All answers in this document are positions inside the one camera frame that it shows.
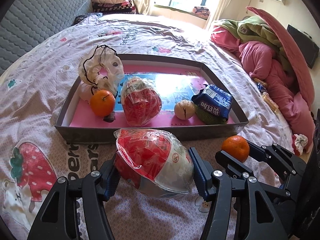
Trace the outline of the black television screen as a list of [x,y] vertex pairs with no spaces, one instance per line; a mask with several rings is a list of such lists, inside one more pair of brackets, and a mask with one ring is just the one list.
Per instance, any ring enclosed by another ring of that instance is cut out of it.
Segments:
[[287,26],[287,31],[292,36],[300,51],[302,52],[307,65],[312,69],[319,56],[319,46],[313,41],[312,37],[304,31],[300,31],[292,25]]

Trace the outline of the pink round cushion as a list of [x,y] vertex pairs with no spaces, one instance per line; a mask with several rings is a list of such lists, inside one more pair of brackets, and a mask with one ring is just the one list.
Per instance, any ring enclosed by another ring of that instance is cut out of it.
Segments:
[[306,60],[296,42],[282,24],[268,12],[255,7],[246,7],[246,9],[262,18],[283,45],[287,58],[296,74],[300,93],[311,110],[315,100],[315,89]]

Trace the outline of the grey quilted headboard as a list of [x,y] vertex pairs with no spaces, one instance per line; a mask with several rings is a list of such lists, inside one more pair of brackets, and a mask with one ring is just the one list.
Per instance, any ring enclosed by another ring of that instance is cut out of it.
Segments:
[[1,72],[91,11],[91,0],[15,0],[1,20]]

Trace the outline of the peeled tan citrus fruit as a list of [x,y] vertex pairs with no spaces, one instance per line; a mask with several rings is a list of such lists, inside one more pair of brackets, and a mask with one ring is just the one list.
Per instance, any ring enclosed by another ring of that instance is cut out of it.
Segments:
[[195,114],[195,105],[190,100],[181,100],[175,104],[174,112],[180,120],[188,120]]

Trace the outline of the small blue snack wrapper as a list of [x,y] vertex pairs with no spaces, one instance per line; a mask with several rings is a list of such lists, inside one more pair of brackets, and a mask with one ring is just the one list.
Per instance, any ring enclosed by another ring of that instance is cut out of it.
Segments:
[[257,88],[261,94],[267,93],[267,89],[261,83],[257,83]]

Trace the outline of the red white egg toy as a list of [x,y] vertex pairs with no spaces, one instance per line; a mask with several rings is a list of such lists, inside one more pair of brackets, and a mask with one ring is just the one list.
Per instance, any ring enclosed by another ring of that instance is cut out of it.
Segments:
[[162,108],[161,98],[148,78],[128,78],[121,89],[120,99],[126,121],[131,127],[147,125]]
[[153,198],[178,198],[191,192],[194,165],[187,149],[170,132],[118,129],[114,165],[140,193]]

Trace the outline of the patterned pillow on windowsill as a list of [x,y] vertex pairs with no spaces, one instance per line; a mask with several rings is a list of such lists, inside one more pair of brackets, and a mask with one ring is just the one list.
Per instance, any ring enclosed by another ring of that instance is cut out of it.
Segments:
[[197,17],[207,19],[210,15],[210,10],[207,7],[194,7],[192,10],[192,14],[196,15]]

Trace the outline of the orange tangerine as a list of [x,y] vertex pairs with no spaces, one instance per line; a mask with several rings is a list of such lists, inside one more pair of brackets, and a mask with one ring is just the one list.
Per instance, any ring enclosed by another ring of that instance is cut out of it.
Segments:
[[221,150],[244,163],[249,156],[249,144],[247,140],[239,135],[228,137],[221,145]]
[[113,112],[115,103],[115,98],[111,92],[99,90],[91,97],[89,105],[95,115],[105,117]]

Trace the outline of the white floral scrunchie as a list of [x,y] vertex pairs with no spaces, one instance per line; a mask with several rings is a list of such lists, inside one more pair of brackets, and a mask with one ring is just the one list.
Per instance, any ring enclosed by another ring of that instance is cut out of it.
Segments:
[[294,154],[297,156],[302,155],[308,142],[309,142],[309,140],[305,135],[294,134],[292,136],[292,148],[293,148]]

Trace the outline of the white sheer scrunchie black trim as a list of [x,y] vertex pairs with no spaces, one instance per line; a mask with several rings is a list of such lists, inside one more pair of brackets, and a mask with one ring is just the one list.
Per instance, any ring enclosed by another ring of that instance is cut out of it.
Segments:
[[89,103],[100,90],[107,90],[117,96],[120,81],[124,78],[124,68],[117,52],[103,44],[93,48],[82,59],[78,74],[81,79],[80,98]]

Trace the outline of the pink blue Chinese book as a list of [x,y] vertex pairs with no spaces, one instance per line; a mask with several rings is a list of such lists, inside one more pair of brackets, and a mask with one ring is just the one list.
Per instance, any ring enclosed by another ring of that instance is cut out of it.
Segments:
[[174,127],[231,124],[233,98],[187,68],[126,64],[88,67],[74,94],[79,101],[69,124],[77,128]]

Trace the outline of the blue snack packet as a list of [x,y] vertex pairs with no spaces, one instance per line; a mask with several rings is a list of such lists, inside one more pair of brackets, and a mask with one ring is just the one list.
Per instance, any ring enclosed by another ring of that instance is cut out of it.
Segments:
[[220,115],[229,118],[233,97],[216,85],[206,85],[198,94],[191,97],[191,101],[197,106],[211,105],[219,107]]

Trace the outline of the dark cardboard box lid tray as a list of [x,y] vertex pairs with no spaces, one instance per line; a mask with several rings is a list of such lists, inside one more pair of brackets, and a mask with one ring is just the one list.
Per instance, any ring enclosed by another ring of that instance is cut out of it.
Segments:
[[215,85],[228,89],[204,63],[166,56],[90,52],[80,62],[79,76],[55,124],[71,144],[115,142],[120,128],[161,129],[181,141],[228,137],[248,123],[232,101],[228,115],[208,125],[197,116],[179,119],[176,103]]

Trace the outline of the wrapped biscuit pack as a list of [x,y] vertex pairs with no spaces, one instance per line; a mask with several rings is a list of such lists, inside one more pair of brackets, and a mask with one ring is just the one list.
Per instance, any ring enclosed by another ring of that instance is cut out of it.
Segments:
[[269,94],[267,92],[263,92],[262,94],[263,100],[267,103],[267,105],[270,107],[270,109],[274,112],[278,110],[278,105],[270,98]]

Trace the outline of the folded blankets stack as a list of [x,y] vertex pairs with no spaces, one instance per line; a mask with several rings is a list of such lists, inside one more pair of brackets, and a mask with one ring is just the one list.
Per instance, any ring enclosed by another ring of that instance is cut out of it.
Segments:
[[93,12],[106,14],[136,14],[133,0],[92,0]]

